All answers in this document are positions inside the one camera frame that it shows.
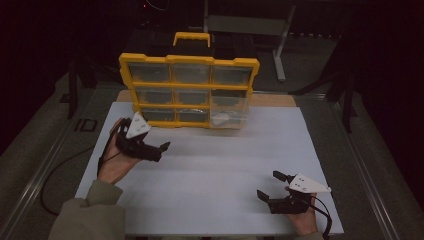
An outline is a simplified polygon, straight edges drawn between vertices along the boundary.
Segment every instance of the table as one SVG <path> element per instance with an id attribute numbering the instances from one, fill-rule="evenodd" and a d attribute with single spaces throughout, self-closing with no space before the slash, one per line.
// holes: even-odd
<path id="1" fill-rule="evenodd" d="M 125 100 L 125 92 L 118 100 Z M 127 209 L 126 232 L 143 236 L 231 236 L 294 234 L 289 221 L 272 215 L 256 197 L 262 190 L 284 197 L 287 183 L 272 171 L 302 173 L 326 184 L 312 141 L 297 107 L 259 107 L 275 96 L 254 95 L 242 130 L 153 128 L 148 144 L 171 146 L 159 163 L 142 161 L 117 185 L 124 189 L 118 204 Z M 130 102 L 115 102 L 106 118 L 84 173 L 77 197 L 85 197 L 96 178 L 97 160 L 119 117 L 132 117 Z M 331 233 L 342 233 L 331 194 L 320 193 L 333 218 Z M 317 214 L 319 229 L 325 217 Z"/>

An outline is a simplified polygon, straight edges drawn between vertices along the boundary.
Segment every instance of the black cable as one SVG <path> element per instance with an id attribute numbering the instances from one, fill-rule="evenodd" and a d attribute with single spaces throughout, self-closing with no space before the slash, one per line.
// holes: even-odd
<path id="1" fill-rule="evenodd" d="M 85 149 L 85 150 L 83 150 L 83 151 L 81 151 L 81 152 L 79 152 L 79 153 L 76 153 L 76 154 L 74 154 L 74 155 L 72 155 L 72 156 L 70 156 L 70 157 L 68 157 L 68 158 L 66 158 L 63 162 L 61 162 L 61 163 L 59 163 L 55 168 L 53 168 L 53 170 L 49 173 L 49 175 L 47 176 L 47 178 L 46 178 L 46 180 L 44 180 L 44 183 L 43 183 L 43 185 L 42 185 L 42 187 L 41 187 L 41 191 L 40 191 L 40 202 L 41 202 L 41 206 L 44 208 L 44 210 L 46 210 L 48 213 L 50 213 L 50 214 L 52 214 L 52 215 L 55 215 L 55 216 L 58 216 L 59 215 L 59 213 L 58 212 L 55 212 L 55 211 L 53 211 L 53 210 L 51 210 L 49 207 L 47 207 L 47 205 L 45 204 L 45 202 L 44 202 L 44 189 L 45 189 L 45 187 L 46 187 L 46 184 L 47 184 L 47 182 L 49 181 L 49 179 L 50 179 L 50 177 L 53 175 L 53 173 L 54 172 L 56 172 L 56 170 L 57 169 L 59 169 L 59 167 L 61 167 L 63 164 L 65 164 L 65 163 L 67 163 L 67 162 L 69 162 L 70 160 L 72 160 L 72 159 L 74 159 L 74 158 L 76 158 L 76 157 L 78 157 L 78 156 L 80 156 L 80 155 L 82 155 L 82 154 L 84 154 L 84 153 L 86 153 L 86 152 L 88 152 L 88 151 L 90 151 L 91 149 L 93 149 L 94 148 L 94 146 L 91 146 L 91 147 L 89 147 L 89 148 L 87 148 L 87 149 Z"/>
<path id="2" fill-rule="evenodd" d="M 331 219 L 331 216 L 330 216 L 330 212 L 328 211 L 327 206 L 325 206 L 325 204 L 319 198 L 314 197 L 314 196 L 311 196 L 311 197 L 318 200 L 324 206 L 325 210 L 327 211 L 327 212 L 324 212 L 321 209 L 315 207 L 314 205 L 309 204 L 309 206 L 311 208 L 313 208 L 315 211 L 317 211 L 317 212 L 321 213 L 322 215 L 324 215 L 325 217 L 327 217 L 327 226 L 325 227 L 325 230 L 322 233 L 322 237 L 324 238 L 324 240 L 328 240 L 328 239 L 330 239 L 330 236 L 328 236 L 328 234 L 330 233 L 331 225 L 333 223 L 333 220 Z"/>
<path id="3" fill-rule="evenodd" d="M 169 0 L 167 0 L 167 4 L 166 4 L 165 8 L 157 7 L 157 6 L 153 5 L 149 0 L 146 0 L 146 2 L 150 5 L 150 7 L 154 8 L 156 10 L 162 11 L 162 12 L 165 12 L 169 9 Z"/>
<path id="4" fill-rule="evenodd" d="M 105 162 L 107 162 L 107 161 L 109 161 L 109 160 L 111 160 L 112 158 L 114 158 L 114 157 L 116 157 L 116 156 L 118 156 L 119 154 L 121 154 L 121 152 L 118 152 L 117 154 L 115 154 L 115 155 L 113 155 L 112 157 L 110 157 L 110 158 L 108 158 L 108 159 L 104 159 L 104 157 L 105 157 L 105 155 L 106 155 L 106 152 L 107 152 L 107 149 L 108 149 L 108 146 L 109 146 L 109 144 L 110 144 L 110 142 L 112 141 L 112 138 L 113 138 L 113 136 L 116 134 L 116 132 L 118 131 L 118 129 L 120 128 L 120 127 L 123 127 L 123 125 L 125 124 L 125 119 L 122 119 L 121 120 L 121 122 L 118 124 L 118 125 L 116 125 L 113 129 L 112 129 L 112 131 L 110 132 L 110 135 L 109 135 L 109 139 L 107 140 L 107 142 L 106 142 L 106 146 L 105 146 L 105 149 L 103 149 L 103 153 L 102 153 L 102 155 L 100 156 L 100 158 L 99 158 L 99 161 L 98 161 L 98 163 L 97 163 L 97 176 L 99 176 L 99 172 L 100 172 L 100 168 L 102 167 L 102 165 L 103 165 L 103 163 L 105 163 Z"/>

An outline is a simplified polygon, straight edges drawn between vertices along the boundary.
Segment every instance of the person's left hand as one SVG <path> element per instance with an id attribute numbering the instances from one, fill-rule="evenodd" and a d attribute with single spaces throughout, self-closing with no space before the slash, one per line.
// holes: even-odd
<path id="1" fill-rule="evenodd" d="M 116 121 L 112 129 L 114 129 L 121 121 L 122 118 Z M 113 185 L 124 178 L 127 173 L 142 160 L 131 158 L 121 153 L 121 151 L 115 145 L 116 138 L 117 133 L 114 134 L 110 141 L 103 159 L 104 163 L 100 168 L 99 175 L 97 177 L 98 180 Z"/>

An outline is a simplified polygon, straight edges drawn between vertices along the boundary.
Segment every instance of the wire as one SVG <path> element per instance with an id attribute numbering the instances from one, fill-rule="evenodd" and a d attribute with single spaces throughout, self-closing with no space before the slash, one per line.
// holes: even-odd
<path id="1" fill-rule="evenodd" d="M 44 189 L 46 187 L 47 182 L 49 181 L 50 177 L 53 175 L 54 172 L 56 172 L 57 169 L 59 169 L 63 164 L 69 162 L 70 160 L 90 151 L 91 149 L 93 149 L 94 146 L 91 146 L 87 149 L 84 149 L 83 151 L 76 153 L 68 158 L 66 158 L 63 162 L 59 163 L 55 168 L 53 168 L 53 170 L 49 173 L 49 175 L 47 176 L 46 180 L 44 181 L 42 187 L 41 187 L 41 191 L 40 191 L 40 202 L 41 202 L 41 206 L 44 208 L 44 210 L 46 210 L 48 213 L 58 216 L 59 212 L 55 212 L 53 210 L 51 210 L 44 202 Z"/>
<path id="2" fill-rule="evenodd" d="M 327 206 L 325 206 L 325 204 L 319 199 L 319 198 L 317 198 L 317 197 L 315 197 L 315 196 L 311 196 L 312 198 L 315 198 L 316 200 L 318 200 L 321 204 L 322 204 L 322 206 L 324 206 L 324 208 L 325 208 L 325 211 L 327 211 L 327 214 L 328 214 L 328 216 L 330 216 L 330 212 L 328 211 L 328 208 L 327 208 Z"/>
<path id="3" fill-rule="evenodd" d="M 321 213 L 322 215 L 324 215 L 324 216 L 326 216 L 327 217 L 327 226 L 325 227 L 325 230 L 324 230 L 324 232 L 322 233 L 322 237 L 325 239 L 325 240 L 328 240 L 328 239 L 330 239 L 330 237 L 328 236 L 328 234 L 330 233 L 330 229 L 331 229 L 331 224 L 333 223 L 333 220 L 331 219 L 331 216 L 330 216 L 330 212 L 328 211 L 328 208 L 327 208 L 327 206 L 325 206 L 325 204 L 319 199 L 319 198 L 317 198 L 317 197 L 314 197 L 314 196 L 311 196 L 311 197 L 313 197 L 313 198 L 315 198 L 315 199 L 317 199 L 323 206 L 324 206 L 324 208 L 325 208 L 325 210 L 327 211 L 327 213 L 326 212 L 324 212 L 324 211 L 322 211 L 321 209 L 319 209 L 319 208 L 317 208 L 317 207 L 315 207 L 314 205 L 312 205 L 312 204 L 309 204 L 309 206 L 311 207 L 311 208 L 313 208 L 313 209 L 315 209 L 315 211 L 317 211 L 317 212 L 319 212 L 319 213 Z"/>
<path id="4" fill-rule="evenodd" d="M 105 162 L 107 162 L 107 161 L 111 160 L 112 158 L 114 158 L 114 157 L 118 156 L 118 155 L 119 155 L 119 154 L 121 154 L 121 153 L 122 153 L 122 152 L 118 152 L 117 154 L 113 155 L 112 157 L 110 157 L 110 158 L 108 158 L 108 159 L 104 160 L 104 161 L 103 161 L 103 163 L 105 163 Z"/>
<path id="5" fill-rule="evenodd" d="M 156 9 L 156 10 L 159 10 L 159 11 L 163 11 L 163 12 L 165 12 L 166 10 L 168 10 L 168 8 L 169 8 L 169 0 L 167 1 L 167 3 L 166 3 L 166 8 L 159 8 L 159 7 L 156 7 L 155 5 L 153 5 L 152 3 L 150 3 L 150 0 L 146 0 L 146 2 L 152 7 L 152 8 L 154 8 L 154 9 Z"/>

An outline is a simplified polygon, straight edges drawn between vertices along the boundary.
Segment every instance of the cuff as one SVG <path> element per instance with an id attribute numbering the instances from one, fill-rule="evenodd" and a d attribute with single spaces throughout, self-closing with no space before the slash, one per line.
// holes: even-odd
<path id="1" fill-rule="evenodd" d="M 314 232 L 305 236 L 298 237 L 295 240 L 322 240 L 322 239 L 324 239 L 322 237 L 322 233 Z"/>
<path id="2" fill-rule="evenodd" d="M 94 180 L 87 193 L 88 206 L 115 205 L 122 195 L 122 189 L 112 184 Z"/>

